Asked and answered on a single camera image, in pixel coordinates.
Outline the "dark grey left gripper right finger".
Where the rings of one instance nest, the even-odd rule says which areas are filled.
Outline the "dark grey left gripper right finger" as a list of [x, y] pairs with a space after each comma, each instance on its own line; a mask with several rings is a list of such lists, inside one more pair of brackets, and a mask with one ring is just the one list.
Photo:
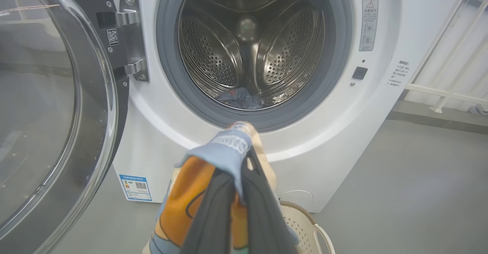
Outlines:
[[254, 149], [242, 165], [249, 254], [298, 254]]

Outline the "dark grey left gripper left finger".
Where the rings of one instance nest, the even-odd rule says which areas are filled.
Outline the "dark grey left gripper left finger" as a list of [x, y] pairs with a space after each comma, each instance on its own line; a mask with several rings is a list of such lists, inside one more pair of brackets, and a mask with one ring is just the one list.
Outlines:
[[215, 170], [180, 254], [231, 254], [231, 205], [234, 197], [233, 176]]

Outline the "orange and blue cartoon garment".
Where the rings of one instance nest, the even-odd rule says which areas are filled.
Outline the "orange and blue cartoon garment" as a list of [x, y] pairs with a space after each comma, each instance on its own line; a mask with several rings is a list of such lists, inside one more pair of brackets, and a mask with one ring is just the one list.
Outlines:
[[[234, 179], [235, 197], [231, 205], [231, 254], [249, 254], [242, 165], [250, 149], [256, 151], [279, 204], [275, 195], [276, 175], [267, 161], [257, 130], [249, 122], [235, 122], [227, 129], [218, 132], [208, 143], [188, 151], [182, 161], [175, 165], [154, 231], [142, 254], [180, 254], [185, 237], [215, 170], [225, 171]], [[290, 228], [288, 231], [297, 248], [299, 242], [297, 236]]]

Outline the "blue cartoon print garment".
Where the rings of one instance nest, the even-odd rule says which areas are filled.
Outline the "blue cartoon print garment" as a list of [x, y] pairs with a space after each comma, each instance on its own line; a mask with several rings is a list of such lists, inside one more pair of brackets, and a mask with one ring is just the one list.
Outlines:
[[242, 87], [224, 91], [216, 96], [215, 100], [227, 106], [243, 110], [261, 109], [263, 106], [260, 99], [252, 96], [246, 88]]

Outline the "black round washer door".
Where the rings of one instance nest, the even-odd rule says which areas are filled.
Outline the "black round washer door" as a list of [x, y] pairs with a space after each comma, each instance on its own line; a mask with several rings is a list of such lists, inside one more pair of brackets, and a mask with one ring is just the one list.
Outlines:
[[96, 195], [127, 113], [97, 13], [114, 0], [0, 0], [0, 254], [50, 254]]

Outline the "white front-load washing machine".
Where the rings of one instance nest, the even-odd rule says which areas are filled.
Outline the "white front-load washing machine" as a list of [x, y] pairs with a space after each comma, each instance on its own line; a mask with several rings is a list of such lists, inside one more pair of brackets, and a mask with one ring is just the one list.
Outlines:
[[[189, 76], [178, 30], [185, 0], [140, 0], [150, 81], [131, 76], [127, 122], [114, 160], [119, 175], [145, 177], [162, 203], [173, 165], [236, 121], [251, 123], [273, 167], [278, 197], [307, 190], [320, 212], [352, 170], [461, 0], [379, 0], [374, 49], [360, 52], [362, 0], [310, 0], [324, 13], [322, 56], [292, 98], [262, 110], [237, 110], [204, 94]], [[404, 88], [387, 85], [398, 61], [410, 62]], [[368, 68], [355, 80], [356, 67]]]

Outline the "stainless steel washing machine drum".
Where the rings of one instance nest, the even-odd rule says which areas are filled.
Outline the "stainless steel washing machine drum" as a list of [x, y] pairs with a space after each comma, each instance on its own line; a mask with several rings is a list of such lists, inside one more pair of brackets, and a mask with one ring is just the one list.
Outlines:
[[185, 0], [179, 25], [178, 45], [194, 84], [214, 101], [246, 88], [262, 102], [254, 110], [299, 92], [325, 42], [324, 12], [310, 0]]

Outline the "chrome door hinge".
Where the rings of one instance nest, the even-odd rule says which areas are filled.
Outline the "chrome door hinge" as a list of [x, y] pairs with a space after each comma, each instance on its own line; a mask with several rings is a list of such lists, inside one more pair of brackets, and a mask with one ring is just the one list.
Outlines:
[[[98, 12], [96, 17], [114, 73], [149, 82], [141, 13], [140, 0], [120, 0], [117, 11]], [[117, 29], [120, 44], [111, 47], [106, 30], [113, 28]]]

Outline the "cream perforated laundry basket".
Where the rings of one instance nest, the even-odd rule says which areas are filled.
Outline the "cream perforated laundry basket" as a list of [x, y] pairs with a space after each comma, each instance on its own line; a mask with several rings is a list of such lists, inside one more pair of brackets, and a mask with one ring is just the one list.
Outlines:
[[286, 224], [299, 240], [299, 254], [336, 254], [330, 237], [306, 209], [287, 201], [280, 201], [280, 205]]

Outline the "round filter access cover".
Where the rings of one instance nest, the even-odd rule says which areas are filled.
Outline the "round filter access cover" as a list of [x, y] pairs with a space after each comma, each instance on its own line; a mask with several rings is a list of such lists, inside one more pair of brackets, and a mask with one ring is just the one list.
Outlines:
[[307, 206], [313, 202], [313, 195], [307, 190], [290, 190], [279, 196], [280, 201], [286, 201], [298, 204], [300, 206]]

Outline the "blue energy label sticker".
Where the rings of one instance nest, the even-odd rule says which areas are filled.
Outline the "blue energy label sticker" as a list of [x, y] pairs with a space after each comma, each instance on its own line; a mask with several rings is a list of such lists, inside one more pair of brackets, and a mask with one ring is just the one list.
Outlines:
[[124, 194], [129, 201], [152, 202], [148, 181], [145, 177], [119, 175]]

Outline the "printed text notice sticker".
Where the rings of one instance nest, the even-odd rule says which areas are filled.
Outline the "printed text notice sticker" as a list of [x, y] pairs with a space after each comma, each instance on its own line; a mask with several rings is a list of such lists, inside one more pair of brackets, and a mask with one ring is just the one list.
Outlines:
[[410, 76], [410, 62], [400, 60], [393, 66], [387, 76], [387, 85], [390, 87], [404, 88]]

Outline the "grey warning symbol sticker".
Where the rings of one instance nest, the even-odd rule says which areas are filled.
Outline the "grey warning symbol sticker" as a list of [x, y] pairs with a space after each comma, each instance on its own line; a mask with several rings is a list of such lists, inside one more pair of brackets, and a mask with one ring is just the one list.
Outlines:
[[362, 0], [360, 52], [374, 49], [377, 33], [379, 0]]

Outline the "white metal railing frame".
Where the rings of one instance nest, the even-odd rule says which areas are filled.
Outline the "white metal railing frame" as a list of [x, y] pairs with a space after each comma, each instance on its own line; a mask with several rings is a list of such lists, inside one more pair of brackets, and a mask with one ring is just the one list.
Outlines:
[[488, 0], [461, 0], [404, 100], [488, 115]]

